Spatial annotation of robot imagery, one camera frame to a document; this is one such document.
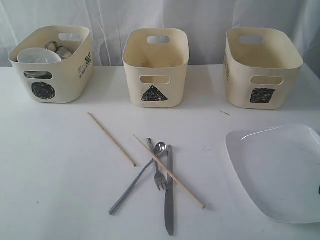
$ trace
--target knife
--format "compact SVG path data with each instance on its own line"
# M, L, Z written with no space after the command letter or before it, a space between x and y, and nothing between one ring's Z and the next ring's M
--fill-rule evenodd
M167 147L167 167L173 172L173 150L172 146ZM167 190L164 198L164 222L165 228L169 236L174 234L175 229L175 208L174 208L174 180L171 176L167 175Z

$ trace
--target cream plastic bin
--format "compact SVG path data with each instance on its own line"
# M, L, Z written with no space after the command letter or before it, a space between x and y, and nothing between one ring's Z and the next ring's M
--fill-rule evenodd
M59 34L78 35L80 40L61 40ZM73 55L57 63L37 64L17 62L18 54L28 48L45 48L56 41ZM69 103L83 92L93 71L93 51L90 30L83 26L46 26L36 30L8 56L25 89L32 99L42 103ZM49 72L49 77L29 78L28 72Z
M281 31L231 29L224 58L227 98L240 108L277 109L286 100L303 64L299 52Z
M168 43L148 43L149 37L169 38ZM189 61L188 38L173 28L132 32L123 52L131 101L146 108L172 108L184 95Z

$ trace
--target white backdrop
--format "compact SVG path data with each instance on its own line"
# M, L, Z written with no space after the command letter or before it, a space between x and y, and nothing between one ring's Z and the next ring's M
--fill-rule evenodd
M0 66L10 66L8 53L48 25L88 27L97 66L122 65L128 36L140 28L185 31L190 65L222 64L231 28L273 28L320 77L320 0L0 0Z

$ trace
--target fork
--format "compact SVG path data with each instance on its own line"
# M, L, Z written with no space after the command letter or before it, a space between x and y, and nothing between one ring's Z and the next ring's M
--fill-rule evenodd
M149 149L154 152L154 145L152 143L151 138L147 138L146 139ZM159 189L159 191L161 191L160 187L162 187L163 190L167 191L167 180L166 177L159 171L159 166L158 163L153 160L154 165L155 165L155 175L154 175L154 181L155 181L155 185L157 186L157 188Z

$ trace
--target chopstick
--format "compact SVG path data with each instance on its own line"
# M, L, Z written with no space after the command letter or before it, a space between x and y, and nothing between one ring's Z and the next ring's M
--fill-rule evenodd
M126 152L126 150L120 145L119 142L117 142L117 140L107 131L107 129L98 121L98 119L95 118L95 116L88 112L88 114L91 116L91 118L96 122L96 124L98 124L100 126L100 128L104 131L105 134L107 134L109 136L109 138L113 141L113 143L115 145L118 146L118 148L122 151L122 153L126 156L126 158L133 164L133 166L135 167L137 164L135 163L135 161L129 156L129 154Z
M152 158L200 205L202 209L205 208L205 205L194 195L190 189L172 172L170 171L165 164L156 156L154 155L149 148L139 139L136 135L133 136L144 146L144 148L149 152Z

